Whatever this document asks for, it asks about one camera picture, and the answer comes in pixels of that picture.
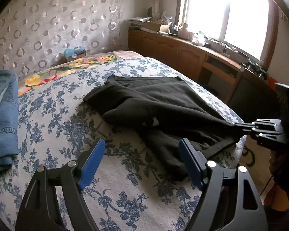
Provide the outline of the black pants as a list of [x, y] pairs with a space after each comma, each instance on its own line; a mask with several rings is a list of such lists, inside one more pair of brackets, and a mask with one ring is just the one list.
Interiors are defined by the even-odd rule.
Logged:
[[112, 75], [91, 90], [84, 102], [109, 125], [137, 133], [172, 182], [188, 175], [180, 139], [187, 138], [195, 150], [212, 158], [242, 136], [180, 77]]

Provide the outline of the long wooden cabinet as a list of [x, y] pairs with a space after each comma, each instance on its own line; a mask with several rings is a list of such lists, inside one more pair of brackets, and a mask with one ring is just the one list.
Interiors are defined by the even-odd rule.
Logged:
[[128, 47], [179, 71], [200, 85], [207, 86], [213, 75], [226, 83], [222, 102], [240, 110], [255, 107], [274, 110], [276, 92], [242, 65], [209, 48], [195, 46], [179, 38], [129, 29]]

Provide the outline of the folded blue jeans stack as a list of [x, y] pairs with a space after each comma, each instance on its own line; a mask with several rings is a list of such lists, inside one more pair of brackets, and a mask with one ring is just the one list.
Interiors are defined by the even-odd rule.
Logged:
[[18, 155], [18, 75], [0, 70], [0, 172]]

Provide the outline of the blue floral bedspread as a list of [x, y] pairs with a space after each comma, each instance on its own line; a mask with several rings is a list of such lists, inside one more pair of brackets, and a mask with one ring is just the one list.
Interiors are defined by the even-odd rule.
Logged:
[[149, 57], [96, 65], [71, 64], [57, 79], [22, 94], [19, 153], [0, 175], [0, 218], [14, 230], [26, 187], [39, 166], [60, 168], [96, 139], [106, 142], [93, 182], [83, 192], [100, 230], [183, 230], [200, 198], [189, 179], [168, 182], [163, 168], [134, 132], [116, 132], [84, 103], [84, 96], [111, 75], [177, 77]]

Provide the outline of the bright window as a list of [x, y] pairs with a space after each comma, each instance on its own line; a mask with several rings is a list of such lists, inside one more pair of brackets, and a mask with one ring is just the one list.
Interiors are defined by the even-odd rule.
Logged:
[[273, 0], [178, 0], [176, 22], [268, 69], [276, 46], [279, 9]]

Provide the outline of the white bottle on cabinet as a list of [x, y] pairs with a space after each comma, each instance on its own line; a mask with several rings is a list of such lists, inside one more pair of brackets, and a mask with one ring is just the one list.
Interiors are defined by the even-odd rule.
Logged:
[[188, 24], [187, 23], [183, 23], [181, 25], [181, 27], [179, 28], [179, 31], [178, 31], [178, 36], [181, 38], [181, 39], [184, 39], [184, 40], [187, 40], [188, 39]]

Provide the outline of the colourful flower blanket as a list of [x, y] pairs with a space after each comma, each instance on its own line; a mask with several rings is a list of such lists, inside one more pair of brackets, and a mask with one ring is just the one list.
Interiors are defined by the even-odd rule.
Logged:
[[113, 51], [107, 53], [100, 53], [82, 57], [72, 60], [70, 62], [51, 67], [31, 74], [19, 81], [18, 96], [21, 96], [30, 90], [44, 85], [50, 81], [58, 78], [74, 74], [78, 70], [85, 70], [88, 68], [97, 67], [98, 65], [109, 64], [124, 59], [134, 59], [142, 57], [139, 53], [134, 51]]

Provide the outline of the cardboard box on cabinet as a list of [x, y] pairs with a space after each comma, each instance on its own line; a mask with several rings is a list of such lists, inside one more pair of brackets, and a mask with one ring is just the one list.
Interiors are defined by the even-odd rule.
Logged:
[[147, 30], [151, 30], [154, 32], [167, 32], [169, 30], [169, 25], [164, 25], [164, 24], [160, 24], [160, 23], [153, 23], [150, 21], [146, 21], [142, 24], [142, 26], [147, 29]]

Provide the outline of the cardboard box with blue cloth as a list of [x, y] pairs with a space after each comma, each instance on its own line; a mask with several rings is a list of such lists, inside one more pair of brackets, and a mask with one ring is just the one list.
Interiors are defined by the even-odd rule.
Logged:
[[86, 55], [87, 55], [86, 50], [83, 48], [64, 50], [64, 57], [68, 62], [85, 57]]

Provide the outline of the circle patterned curtain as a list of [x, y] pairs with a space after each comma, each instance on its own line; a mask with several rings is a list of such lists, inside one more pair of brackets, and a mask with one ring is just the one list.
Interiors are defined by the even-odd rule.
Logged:
[[25, 77], [58, 65], [67, 49], [87, 54], [125, 46], [134, 0], [10, 0], [0, 13], [0, 69]]

